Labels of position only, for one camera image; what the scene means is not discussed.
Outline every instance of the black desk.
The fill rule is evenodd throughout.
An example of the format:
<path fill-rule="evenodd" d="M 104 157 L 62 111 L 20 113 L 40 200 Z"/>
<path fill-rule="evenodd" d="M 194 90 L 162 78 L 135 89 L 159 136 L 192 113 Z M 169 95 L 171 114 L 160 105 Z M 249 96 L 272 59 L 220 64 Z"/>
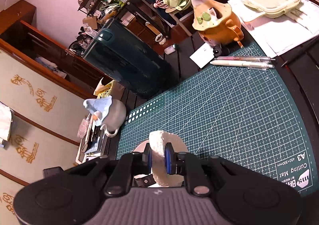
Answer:
<path fill-rule="evenodd" d="M 246 46 L 254 39 L 244 28 L 242 30 L 245 36 L 242 44 Z M 199 34 L 195 33 L 179 44 L 177 52 L 173 52 L 170 55 L 164 54 L 164 59 L 172 66 L 175 78 L 179 82 L 200 71 L 198 66 L 189 57 L 203 44 L 204 41 L 200 38 Z M 313 46 L 295 62 L 286 67 L 281 67 L 286 60 L 292 59 L 298 54 L 305 44 L 307 43 L 281 56 L 277 56 L 274 65 L 298 107 L 311 141 L 317 170 L 319 170 L 319 86 L 317 85 L 319 83 L 319 68 L 317 67 L 319 66 L 319 44 Z M 233 42 L 228 45 L 228 48 L 230 52 L 234 52 L 239 47 L 237 43 Z M 131 91 L 125 89 L 121 101 L 125 103 L 127 109 L 130 111 L 142 105 L 147 100 L 140 99 Z M 119 136 L 117 135 L 110 139 L 107 145 L 105 153 L 110 159 L 115 159 L 116 157 L 118 141 Z M 317 211 L 319 210 L 319 191 L 303 199 L 304 205 L 307 208 L 303 212 L 298 224 L 316 224 L 319 220 L 319 213 Z"/>

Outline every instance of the whisk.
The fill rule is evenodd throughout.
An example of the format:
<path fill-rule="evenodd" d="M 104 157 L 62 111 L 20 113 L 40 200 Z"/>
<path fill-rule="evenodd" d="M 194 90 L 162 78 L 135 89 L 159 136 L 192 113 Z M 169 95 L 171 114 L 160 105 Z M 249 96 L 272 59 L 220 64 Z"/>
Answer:
<path fill-rule="evenodd" d="M 163 0 L 155 0 L 155 3 L 153 4 L 154 8 L 162 8 L 167 9 L 168 5 L 164 4 Z"/>

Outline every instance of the teapot handle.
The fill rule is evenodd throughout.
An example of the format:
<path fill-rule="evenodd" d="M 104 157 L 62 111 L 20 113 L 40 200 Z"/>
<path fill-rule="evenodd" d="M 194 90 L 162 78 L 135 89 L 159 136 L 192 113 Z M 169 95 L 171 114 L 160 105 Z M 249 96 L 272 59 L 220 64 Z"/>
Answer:
<path fill-rule="evenodd" d="M 109 133 L 109 132 L 107 131 L 107 126 L 106 126 L 105 124 L 103 124 L 103 125 L 101 126 L 100 130 L 104 130 L 105 135 L 108 136 L 108 137 L 110 137 L 110 138 L 115 137 L 115 136 L 117 135 L 118 131 L 119 131 L 119 129 L 116 129 L 116 130 L 114 131 L 114 134 L 111 134 L 111 133 Z"/>
<path fill-rule="evenodd" d="M 237 26 L 233 24 L 232 20 L 228 20 L 226 21 L 226 27 L 229 28 L 230 30 L 232 30 L 233 32 L 235 32 L 236 37 L 234 38 L 234 41 L 240 41 L 244 38 L 244 34 L 241 31 L 241 29 Z"/>

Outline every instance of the orange teapot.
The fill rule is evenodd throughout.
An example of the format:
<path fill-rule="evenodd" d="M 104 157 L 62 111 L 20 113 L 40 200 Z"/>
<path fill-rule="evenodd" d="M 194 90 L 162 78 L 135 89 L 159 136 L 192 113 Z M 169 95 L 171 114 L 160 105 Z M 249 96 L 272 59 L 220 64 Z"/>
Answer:
<path fill-rule="evenodd" d="M 229 4 L 214 0 L 191 0 L 194 8 L 193 28 L 201 38 L 212 47 L 226 45 L 232 41 L 241 41 L 239 18 L 232 12 Z"/>

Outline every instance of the cutting mat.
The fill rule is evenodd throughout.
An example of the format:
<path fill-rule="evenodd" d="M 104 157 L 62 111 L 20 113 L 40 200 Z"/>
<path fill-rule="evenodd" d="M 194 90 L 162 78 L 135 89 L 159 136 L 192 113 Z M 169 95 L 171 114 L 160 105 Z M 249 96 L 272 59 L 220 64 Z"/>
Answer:
<path fill-rule="evenodd" d="M 265 56 L 256 43 L 234 55 Z M 117 159 L 154 130 L 177 134 L 199 158 L 221 156 L 303 195 L 319 189 L 304 123 L 274 69 L 205 68 L 130 112 L 120 134 Z"/>

